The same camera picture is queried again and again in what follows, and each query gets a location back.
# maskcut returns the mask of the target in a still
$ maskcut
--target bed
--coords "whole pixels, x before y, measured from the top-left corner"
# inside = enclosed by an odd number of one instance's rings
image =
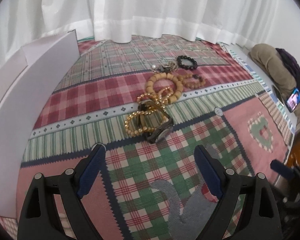
[[[238,174],[262,172],[275,182],[270,162],[286,161],[293,125],[266,83],[228,46],[163,35],[133,36],[126,44],[85,41],[79,49],[80,59],[31,133],[18,177],[18,216],[36,173],[51,176],[75,167],[95,143],[106,145],[106,162],[82,203],[105,240],[196,238],[217,203],[195,165],[198,144],[211,145],[223,166]],[[151,65],[180,55],[197,61],[192,73],[203,76],[205,86],[185,89],[166,107],[175,125],[163,141],[129,137],[124,121],[137,109],[136,99],[153,75]],[[167,85],[173,87],[160,80],[154,89]],[[225,237],[234,232],[243,201],[240,196]],[[74,237],[57,196],[56,202],[66,233]]]

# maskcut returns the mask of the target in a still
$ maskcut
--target white board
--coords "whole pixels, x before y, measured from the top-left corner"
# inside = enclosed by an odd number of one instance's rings
[[[11,218],[16,217],[18,173],[30,133],[53,90],[80,54],[72,31],[36,40],[13,56],[17,57],[13,64],[7,61],[9,65],[2,66],[13,76],[12,84],[1,89],[1,95],[7,91],[0,98],[0,216]]]

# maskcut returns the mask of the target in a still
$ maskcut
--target phone screen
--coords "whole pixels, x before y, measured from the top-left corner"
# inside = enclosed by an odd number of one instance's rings
[[[300,92],[295,88],[291,96],[286,101],[286,106],[290,112],[293,112],[297,105],[300,103]]]

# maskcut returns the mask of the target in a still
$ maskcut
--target jewelry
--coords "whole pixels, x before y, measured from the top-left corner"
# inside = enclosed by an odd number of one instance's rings
[[[185,87],[190,88],[190,89],[198,89],[198,88],[203,87],[206,84],[206,81],[202,77],[200,77],[198,74],[178,75],[177,78],[179,81],[182,82],[182,84]],[[198,79],[199,81],[198,82],[186,82],[185,79],[188,79],[188,78],[195,78],[195,79]]]
[[[152,96],[156,95],[156,92],[153,89],[153,84],[160,80],[160,79],[169,79],[172,82],[175,83],[177,89],[174,92],[173,95],[169,95],[168,100],[165,100],[164,104],[167,105],[174,103],[175,101],[177,101],[180,97],[181,94],[183,92],[183,85],[182,82],[178,80],[178,78],[174,75],[172,75],[171,73],[157,73],[155,75],[153,75],[151,78],[149,78],[148,82],[146,83],[146,92],[149,93]]]
[[[138,115],[144,115],[144,114],[145,114],[144,111],[136,111],[136,112],[133,112],[132,114],[130,114],[127,117],[127,120],[124,121],[124,127],[125,127],[126,132],[127,132],[128,135],[134,137],[134,136],[140,135],[144,132],[154,132],[155,131],[154,127],[146,127],[146,126],[144,126],[143,128],[139,128],[138,130],[135,130],[135,131],[130,130],[129,121],[132,120],[133,118],[137,117]]]
[[[161,124],[153,131],[153,132],[144,132],[144,137],[149,143],[157,143],[164,138],[167,137],[169,133],[173,131],[173,118],[168,115],[168,113],[156,105],[153,101],[147,100],[145,103],[141,103],[138,107],[138,110],[144,110],[148,108],[155,108],[159,113],[162,114],[163,120]],[[145,116],[144,115],[138,115],[137,116],[137,126],[140,128],[144,128],[146,125],[145,122]]]
[[[168,91],[168,94],[165,97],[162,97],[162,93],[165,91]],[[171,97],[172,95],[173,95],[173,89],[171,87],[163,88],[158,92],[159,100],[161,100],[163,104],[165,104],[165,101],[169,100],[169,97]]]
[[[187,59],[187,60],[191,61],[192,66],[184,65],[181,61],[182,59]],[[198,67],[197,62],[193,58],[190,58],[190,57],[187,57],[187,56],[178,56],[177,57],[177,62],[178,62],[178,67],[181,67],[181,68],[184,68],[184,69],[194,70]]]
[[[164,88],[164,89],[162,89],[160,91],[162,93],[165,90],[171,90],[171,88],[167,87],[167,88]],[[132,120],[134,117],[138,117],[139,115],[150,115],[150,114],[153,114],[157,109],[160,109],[163,113],[166,112],[165,106],[163,105],[163,102],[165,100],[167,100],[167,96],[164,97],[163,101],[162,101],[161,100],[162,97],[159,99],[159,97],[157,95],[153,96],[150,93],[145,93],[145,94],[142,94],[142,95],[140,95],[140,96],[137,97],[137,102],[140,104],[141,103],[141,99],[144,98],[144,97],[150,98],[157,105],[157,108],[154,107],[154,106],[151,106],[151,107],[147,108],[147,111],[136,111],[136,112],[133,112],[132,114],[130,114],[127,117],[127,120],[124,121],[124,127],[125,127],[125,130],[126,130],[127,134],[130,135],[130,136],[132,136],[132,137],[140,135],[140,134],[142,134],[144,132],[153,133],[157,129],[157,128],[154,128],[154,127],[143,126],[142,128],[139,128],[138,130],[132,131],[130,129],[130,127],[129,127],[129,121]],[[160,125],[164,124],[166,122],[166,120],[167,120],[167,117],[163,114],[162,121],[161,121]]]
[[[170,72],[177,72],[178,65],[175,62],[169,62],[167,65],[161,65],[157,67],[156,65],[151,66],[153,73],[170,73]]]

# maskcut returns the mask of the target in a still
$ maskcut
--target wristwatch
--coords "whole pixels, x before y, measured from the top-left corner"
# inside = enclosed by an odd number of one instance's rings
[[[144,103],[141,103],[138,107],[139,111],[147,111],[149,107],[154,107],[157,109],[158,112],[163,114],[168,120],[164,122],[163,124],[159,125],[154,132],[144,132],[143,135],[145,139],[149,143],[157,143],[163,140],[173,131],[173,118],[168,115],[160,106],[156,105],[152,100],[147,100]],[[142,128],[146,126],[145,122],[145,116],[144,115],[138,115],[137,117],[137,126]]]

